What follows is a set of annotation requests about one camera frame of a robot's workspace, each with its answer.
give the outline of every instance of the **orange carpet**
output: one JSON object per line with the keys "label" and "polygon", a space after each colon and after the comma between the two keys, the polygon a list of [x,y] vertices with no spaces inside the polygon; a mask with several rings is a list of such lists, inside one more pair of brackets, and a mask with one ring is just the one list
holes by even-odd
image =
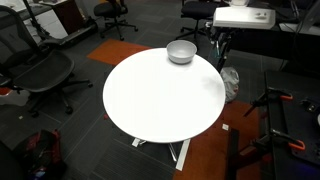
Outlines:
{"label": "orange carpet", "polygon": [[116,66],[127,57],[147,49],[151,48],[138,44],[108,39],[92,51],[87,57],[89,59],[102,61]]}
{"label": "orange carpet", "polygon": [[[205,132],[191,139],[183,170],[176,170],[174,180],[224,180],[229,132],[222,124],[240,131],[239,149],[258,137],[258,111],[247,118],[249,104],[234,101],[225,106],[219,119]],[[237,180],[259,180],[259,163],[238,170]]]}

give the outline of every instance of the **backpack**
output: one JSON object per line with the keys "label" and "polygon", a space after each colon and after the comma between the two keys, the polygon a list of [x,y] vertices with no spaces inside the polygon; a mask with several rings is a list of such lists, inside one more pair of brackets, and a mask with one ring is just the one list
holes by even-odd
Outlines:
{"label": "backpack", "polygon": [[34,133],[13,150],[28,180],[61,179],[66,170],[57,130]]}

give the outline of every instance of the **plastic bag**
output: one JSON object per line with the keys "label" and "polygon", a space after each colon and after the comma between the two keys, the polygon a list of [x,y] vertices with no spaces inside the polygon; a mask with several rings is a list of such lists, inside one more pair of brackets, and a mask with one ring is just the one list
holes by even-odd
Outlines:
{"label": "plastic bag", "polygon": [[233,67],[222,68],[220,75],[226,89],[226,103],[233,101],[239,90],[239,75]]}

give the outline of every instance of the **white bowl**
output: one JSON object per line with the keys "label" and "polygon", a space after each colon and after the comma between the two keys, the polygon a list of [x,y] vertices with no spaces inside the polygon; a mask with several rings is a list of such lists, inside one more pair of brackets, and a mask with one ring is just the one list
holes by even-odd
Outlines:
{"label": "white bowl", "polygon": [[197,47],[185,40],[172,41],[167,45],[169,59],[177,64],[189,63],[197,52]]}

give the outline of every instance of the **white round table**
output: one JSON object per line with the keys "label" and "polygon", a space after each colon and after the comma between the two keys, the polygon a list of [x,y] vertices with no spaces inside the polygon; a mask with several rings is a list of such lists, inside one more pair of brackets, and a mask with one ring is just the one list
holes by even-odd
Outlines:
{"label": "white round table", "polygon": [[225,104],[216,69],[195,55],[172,63],[165,48],[136,53],[117,65],[103,89],[110,119],[129,135],[155,143],[190,139],[209,128]]}

